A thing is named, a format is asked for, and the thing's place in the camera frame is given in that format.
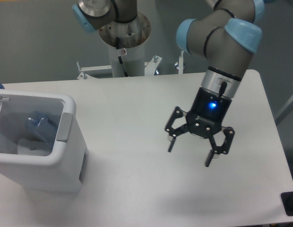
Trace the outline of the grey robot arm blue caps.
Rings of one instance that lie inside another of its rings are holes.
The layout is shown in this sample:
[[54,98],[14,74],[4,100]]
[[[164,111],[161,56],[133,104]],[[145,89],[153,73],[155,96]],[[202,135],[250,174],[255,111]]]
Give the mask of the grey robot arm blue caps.
[[[148,39],[151,28],[135,0],[79,0],[72,10],[84,30],[98,31],[109,45],[114,77],[145,75],[144,55],[135,56],[133,50]],[[204,56],[209,67],[191,109],[175,107],[165,130],[171,143],[187,132],[209,139],[205,166],[229,152],[235,132],[222,121],[259,46],[262,31],[255,22],[263,14],[261,0],[217,0],[210,15],[186,19],[177,29],[178,47]]]

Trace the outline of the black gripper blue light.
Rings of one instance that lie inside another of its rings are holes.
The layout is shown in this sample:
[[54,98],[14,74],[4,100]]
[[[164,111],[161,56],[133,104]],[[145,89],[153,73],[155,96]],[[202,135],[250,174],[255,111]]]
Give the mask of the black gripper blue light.
[[[222,127],[222,121],[232,102],[230,98],[224,96],[226,87],[227,83],[223,82],[217,93],[200,87],[188,112],[178,106],[175,107],[164,129],[168,133],[170,141],[168,152],[172,151],[176,138],[189,131],[193,135],[209,139],[211,150],[205,160],[206,167],[209,167],[215,155],[229,153],[235,131],[233,127]],[[173,128],[175,120],[182,117],[186,117],[186,122],[176,129]],[[225,139],[223,144],[218,146],[214,135],[220,131],[224,134]]]

